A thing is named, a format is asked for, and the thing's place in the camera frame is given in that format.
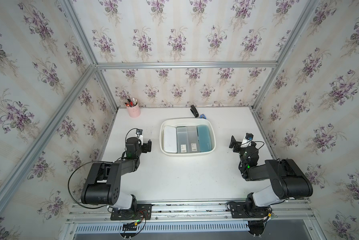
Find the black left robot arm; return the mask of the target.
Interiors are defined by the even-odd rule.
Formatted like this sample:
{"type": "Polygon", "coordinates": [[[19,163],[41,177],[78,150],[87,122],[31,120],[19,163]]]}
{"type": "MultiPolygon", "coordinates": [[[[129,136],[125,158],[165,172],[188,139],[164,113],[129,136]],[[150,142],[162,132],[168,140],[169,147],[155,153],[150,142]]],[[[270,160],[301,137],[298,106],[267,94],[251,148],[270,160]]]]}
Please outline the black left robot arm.
{"type": "Polygon", "coordinates": [[[120,190],[121,177],[138,169],[141,154],[151,152],[151,145],[151,140],[142,143],[131,137],[125,141],[126,150],[118,160],[93,163],[81,192],[81,202],[136,212],[136,197],[120,190]]]}

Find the light blue pencil case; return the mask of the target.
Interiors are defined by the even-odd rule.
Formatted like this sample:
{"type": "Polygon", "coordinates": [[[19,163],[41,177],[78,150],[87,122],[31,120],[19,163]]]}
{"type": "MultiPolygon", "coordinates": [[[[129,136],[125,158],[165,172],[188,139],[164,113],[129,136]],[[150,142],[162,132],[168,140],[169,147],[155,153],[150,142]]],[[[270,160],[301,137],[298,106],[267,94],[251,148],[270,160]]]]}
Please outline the light blue pencil case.
{"type": "Polygon", "coordinates": [[[211,141],[211,136],[208,126],[199,125],[197,126],[197,131],[198,131],[200,152],[201,153],[210,152],[213,149],[213,147],[212,147],[212,141],[211,141]]]}

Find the white pencil case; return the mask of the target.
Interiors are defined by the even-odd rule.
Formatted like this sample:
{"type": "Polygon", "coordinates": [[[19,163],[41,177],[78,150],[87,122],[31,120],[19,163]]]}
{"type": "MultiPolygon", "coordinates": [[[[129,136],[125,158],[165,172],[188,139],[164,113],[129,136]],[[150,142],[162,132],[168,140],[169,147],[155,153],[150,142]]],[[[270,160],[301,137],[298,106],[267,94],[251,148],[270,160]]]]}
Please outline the white pencil case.
{"type": "Polygon", "coordinates": [[[170,154],[177,153],[177,132],[172,126],[164,126],[163,128],[163,151],[170,154]]]}

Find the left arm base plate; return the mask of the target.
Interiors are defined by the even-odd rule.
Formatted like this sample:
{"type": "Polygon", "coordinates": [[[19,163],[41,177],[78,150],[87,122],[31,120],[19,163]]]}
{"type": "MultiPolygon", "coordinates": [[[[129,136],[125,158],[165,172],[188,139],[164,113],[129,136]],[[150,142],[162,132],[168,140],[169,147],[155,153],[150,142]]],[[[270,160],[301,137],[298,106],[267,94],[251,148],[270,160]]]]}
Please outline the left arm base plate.
{"type": "Polygon", "coordinates": [[[150,220],[152,212],[152,204],[137,204],[135,210],[119,210],[113,209],[111,211],[111,221],[123,220],[150,220]]]}

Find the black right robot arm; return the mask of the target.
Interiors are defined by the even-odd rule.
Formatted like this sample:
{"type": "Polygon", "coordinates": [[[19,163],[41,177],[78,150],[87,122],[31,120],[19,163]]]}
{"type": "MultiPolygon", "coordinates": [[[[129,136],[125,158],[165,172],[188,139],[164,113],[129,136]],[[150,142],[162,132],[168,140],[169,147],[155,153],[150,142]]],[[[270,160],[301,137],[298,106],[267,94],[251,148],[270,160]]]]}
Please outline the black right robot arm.
{"type": "Polygon", "coordinates": [[[234,219],[267,218],[271,206],[293,198],[306,198],[313,194],[313,187],[308,178],[292,159],[265,160],[258,164],[258,141],[247,134],[245,142],[238,142],[231,137],[229,148],[238,153],[238,169],[247,182],[269,180],[270,185],[258,192],[249,193],[244,203],[229,202],[227,208],[234,219]]]}

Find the clear plastic box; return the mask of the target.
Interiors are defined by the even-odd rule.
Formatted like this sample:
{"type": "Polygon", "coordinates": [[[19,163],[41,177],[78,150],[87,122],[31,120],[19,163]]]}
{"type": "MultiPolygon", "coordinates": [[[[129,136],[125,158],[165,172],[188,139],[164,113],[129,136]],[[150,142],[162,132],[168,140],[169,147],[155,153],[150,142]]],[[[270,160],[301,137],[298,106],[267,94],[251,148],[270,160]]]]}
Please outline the clear plastic box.
{"type": "Polygon", "coordinates": [[[196,126],[177,127],[177,153],[193,154],[200,152],[198,130],[196,126]]]}

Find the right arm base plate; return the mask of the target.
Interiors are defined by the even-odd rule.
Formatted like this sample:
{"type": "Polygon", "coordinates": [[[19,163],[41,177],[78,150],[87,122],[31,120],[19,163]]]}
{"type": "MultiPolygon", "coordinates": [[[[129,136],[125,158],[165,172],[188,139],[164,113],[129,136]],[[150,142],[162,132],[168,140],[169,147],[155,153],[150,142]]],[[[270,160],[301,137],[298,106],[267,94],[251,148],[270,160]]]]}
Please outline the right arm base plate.
{"type": "Polygon", "coordinates": [[[272,212],[270,207],[257,207],[252,202],[228,202],[227,209],[233,219],[266,219],[272,212]]]}

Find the white storage basin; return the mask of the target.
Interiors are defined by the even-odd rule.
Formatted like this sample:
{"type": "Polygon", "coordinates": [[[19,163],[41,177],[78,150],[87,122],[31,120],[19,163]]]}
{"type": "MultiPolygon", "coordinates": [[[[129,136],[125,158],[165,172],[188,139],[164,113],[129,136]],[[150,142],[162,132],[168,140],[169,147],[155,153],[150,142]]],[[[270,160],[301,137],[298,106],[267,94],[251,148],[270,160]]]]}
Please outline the white storage basin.
{"type": "Polygon", "coordinates": [[[182,119],[171,119],[171,120],[166,120],[162,123],[161,128],[160,128],[160,138],[159,138],[159,144],[160,144],[160,150],[171,157],[195,157],[195,156],[202,156],[202,155],[206,155],[206,154],[210,154],[212,153],[215,149],[216,149],[216,139],[215,139],[215,133],[213,130],[213,127],[211,125],[211,123],[206,120],[206,119],[200,119],[200,118],[182,118],[182,119]],[[163,137],[163,128],[164,126],[172,126],[172,127],[187,127],[187,126],[199,126],[199,125],[206,125],[209,128],[210,131],[210,136],[211,136],[211,141],[212,141],[212,147],[213,149],[210,152],[204,152],[204,153],[193,153],[193,154],[170,154],[170,153],[166,153],[163,151],[163,147],[162,147],[162,137],[163,137]]]}

